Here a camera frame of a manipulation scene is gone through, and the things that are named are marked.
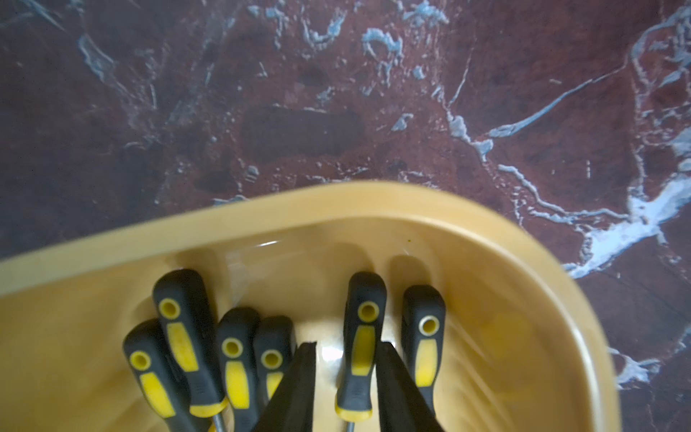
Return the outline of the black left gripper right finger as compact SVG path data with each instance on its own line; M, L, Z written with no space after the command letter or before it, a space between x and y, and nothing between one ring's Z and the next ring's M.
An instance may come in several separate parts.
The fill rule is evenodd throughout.
M377 344L375 363L380 430L442 432L392 343Z

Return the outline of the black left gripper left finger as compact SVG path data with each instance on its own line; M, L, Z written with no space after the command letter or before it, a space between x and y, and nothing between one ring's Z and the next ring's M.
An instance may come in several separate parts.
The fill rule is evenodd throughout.
M256 432L313 431L316 342L298 347L293 363L257 421Z

